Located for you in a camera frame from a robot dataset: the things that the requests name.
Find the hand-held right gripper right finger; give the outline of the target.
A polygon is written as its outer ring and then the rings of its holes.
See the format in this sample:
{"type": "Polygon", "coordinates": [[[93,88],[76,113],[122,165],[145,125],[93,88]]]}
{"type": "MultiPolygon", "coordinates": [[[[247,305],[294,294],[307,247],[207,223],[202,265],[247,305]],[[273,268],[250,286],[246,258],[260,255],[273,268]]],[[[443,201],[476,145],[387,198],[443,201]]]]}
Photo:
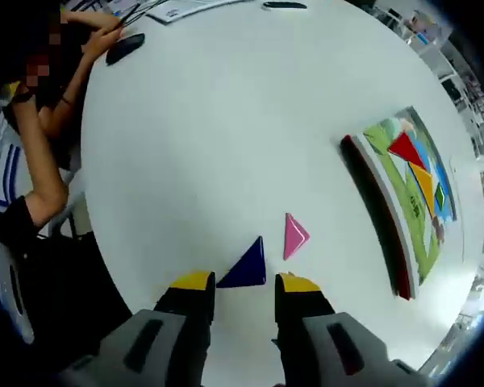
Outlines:
{"type": "Polygon", "coordinates": [[[314,282],[275,276],[277,345],[287,386],[425,386],[350,314],[336,313],[314,282]]]}

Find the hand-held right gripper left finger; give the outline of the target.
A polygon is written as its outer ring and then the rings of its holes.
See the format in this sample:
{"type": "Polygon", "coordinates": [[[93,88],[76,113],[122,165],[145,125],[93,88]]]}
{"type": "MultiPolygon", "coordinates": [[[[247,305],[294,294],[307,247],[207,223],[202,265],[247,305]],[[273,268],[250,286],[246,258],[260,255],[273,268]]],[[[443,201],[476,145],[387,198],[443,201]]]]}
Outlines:
{"type": "Polygon", "coordinates": [[[173,282],[153,309],[133,314],[98,349],[60,373],[62,386],[200,386],[215,310],[215,274],[173,282]]]}

